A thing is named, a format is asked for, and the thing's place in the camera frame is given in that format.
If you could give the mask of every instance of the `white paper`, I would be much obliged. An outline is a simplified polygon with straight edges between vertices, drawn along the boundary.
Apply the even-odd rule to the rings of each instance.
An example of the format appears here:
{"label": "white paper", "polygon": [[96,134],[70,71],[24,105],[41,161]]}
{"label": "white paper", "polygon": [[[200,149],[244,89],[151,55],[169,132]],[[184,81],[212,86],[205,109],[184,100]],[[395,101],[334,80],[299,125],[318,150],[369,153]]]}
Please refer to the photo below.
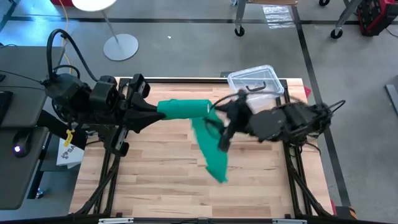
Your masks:
{"label": "white paper", "polygon": [[81,161],[83,160],[84,150],[72,144],[69,144],[68,147],[64,147],[64,142],[64,139],[60,139],[60,144],[58,147],[57,166],[63,166],[67,164],[74,164],[75,166],[81,163]]}

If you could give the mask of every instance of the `black desk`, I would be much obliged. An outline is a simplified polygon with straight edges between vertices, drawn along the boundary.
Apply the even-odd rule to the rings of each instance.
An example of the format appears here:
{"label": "black desk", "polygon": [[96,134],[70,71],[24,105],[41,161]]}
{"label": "black desk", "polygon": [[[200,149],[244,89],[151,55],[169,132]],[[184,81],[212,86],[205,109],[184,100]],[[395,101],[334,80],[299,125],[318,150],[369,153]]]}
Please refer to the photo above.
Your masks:
{"label": "black desk", "polygon": [[[54,66],[57,66],[61,62],[63,48],[54,47],[52,52]],[[0,70],[13,72],[35,80],[44,79],[48,74],[45,47],[9,46],[1,49]],[[0,74],[6,75],[6,78],[0,83],[0,90],[8,90],[14,93],[12,104],[0,128],[35,126],[47,98],[44,91],[2,86],[31,86],[36,88],[43,88],[43,86],[26,78],[4,72],[0,72]]]}
{"label": "black desk", "polygon": [[[13,139],[17,131],[18,129],[0,130],[0,137]],[[1,142],[0,209],[18,209],[22,205],[48,132],[45,127],[34,128],[31,152],[23,158],[14,156],[11,141]]]}
{"label": "black desk", "polygon": [[[63,48],[54,47],[54,66],[60,63],[62,56]],[[1,49],[0,70],[36,80],[45,78],[48,73],[45,47],[5,47]],[[43,90],[2,87],[17,85],[43,88],[42,86],[26,78],[0,73],[6,75],[4,81],[0,83],[0,90],[9,90],[14,93],[12,103],[0,127],[0,179],[3,181],[0,184],[0,209],[17,209],[24,199],[49,129],[34,128],[30,154],[21,159],[17,159],[12,153],[12,139],[16,131],[22,127],[35,126],[43,114],[47,114],[46,118],[53,119],[50,121],[47,119],[47,123],[53,123],[56,126],[61,126],[63,123],[48,113],[43,113],[42,108],[47,98]]]}

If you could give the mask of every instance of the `computer mouse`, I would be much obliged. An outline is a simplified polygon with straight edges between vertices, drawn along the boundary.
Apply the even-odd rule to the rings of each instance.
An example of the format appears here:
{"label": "computer mouse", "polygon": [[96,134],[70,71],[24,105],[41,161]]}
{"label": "computer mouse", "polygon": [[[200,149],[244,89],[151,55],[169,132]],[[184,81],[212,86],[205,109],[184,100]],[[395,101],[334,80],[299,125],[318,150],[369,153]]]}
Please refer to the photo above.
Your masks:
{"label": "computer mouse", "polygon": [[12,140],[12,152],[18,158],[27,156],[30,153],[32,142],[32,129],[24,128],[17,132]]}

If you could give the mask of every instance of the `plastic container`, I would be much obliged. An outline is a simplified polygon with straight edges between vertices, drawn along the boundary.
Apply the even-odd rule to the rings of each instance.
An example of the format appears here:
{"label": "plastic container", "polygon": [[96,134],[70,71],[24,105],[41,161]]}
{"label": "plastic container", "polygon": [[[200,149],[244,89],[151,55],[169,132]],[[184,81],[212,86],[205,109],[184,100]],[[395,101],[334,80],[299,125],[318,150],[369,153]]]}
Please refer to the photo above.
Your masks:
{"label": "plastic container", "polygon": [[248,96],[247,103],[253,110],[268,106],[270,100],[284,93],[284,88],[280,84],[274,68],[269,65],[230,73],[228,75],[228,84],[234,93],[238,90],[266,92],[265,94]]}

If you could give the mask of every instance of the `white lamp base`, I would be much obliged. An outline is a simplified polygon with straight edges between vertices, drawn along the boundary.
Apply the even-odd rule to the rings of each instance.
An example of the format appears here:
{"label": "white lamp base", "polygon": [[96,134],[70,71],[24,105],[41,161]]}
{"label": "white lamp base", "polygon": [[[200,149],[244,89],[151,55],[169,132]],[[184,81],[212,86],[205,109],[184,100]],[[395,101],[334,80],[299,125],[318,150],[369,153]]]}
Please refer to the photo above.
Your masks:
{"label": "white lamp base", "polygon": [[132,57],[138,50],[138,40],[129,34],[116,35],[109,38],[104,45],[104,53],[110,60],[121,61]]}

